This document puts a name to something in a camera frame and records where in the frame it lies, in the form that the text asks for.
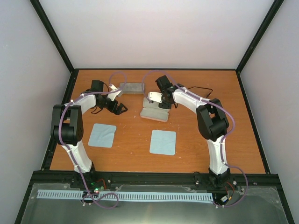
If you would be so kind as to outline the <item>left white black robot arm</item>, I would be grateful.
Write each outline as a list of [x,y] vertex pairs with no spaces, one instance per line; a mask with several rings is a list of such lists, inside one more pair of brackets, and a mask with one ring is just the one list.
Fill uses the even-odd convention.
[[77,99],[69,103],[54,105],[52,111],[50,135],[67,152],[74,171],[82,174],[81,183],[87,188],[96,185],[97,176],[95,167],[89,159],[83,144],[84,125],[83,114],[92,108],[107,109],[109,112],[120,115],[126,112],[127,107],[115,99],[122,93],[123,87],[110,84],[108,91],[103,91],[104,83],[93,80],[91,88],[82,92]]

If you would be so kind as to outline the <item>pink glasses case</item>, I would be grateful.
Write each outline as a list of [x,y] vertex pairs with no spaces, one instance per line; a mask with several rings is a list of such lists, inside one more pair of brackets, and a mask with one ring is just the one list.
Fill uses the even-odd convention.
[[150,103],[146,98],[143,98],[140,116],[145,119],[167,122],[169,118],[169,109],[160,108],[158,102],[154,101],[153,103]]

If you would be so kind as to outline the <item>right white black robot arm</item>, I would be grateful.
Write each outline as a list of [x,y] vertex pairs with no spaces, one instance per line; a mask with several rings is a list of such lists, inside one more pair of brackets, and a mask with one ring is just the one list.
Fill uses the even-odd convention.
[[222,186],[230,176],[225,149],[229,122],[220,100],[209,100],[192,93],[183,85],[173,85],[166,75],[159,77],[156,84],[160,93],[157,98],[154,98],[154,93],[149,93],[150,100],[164,104],[180,104],[196,114],[199,133],[207,140],[210,184],[214,188]]

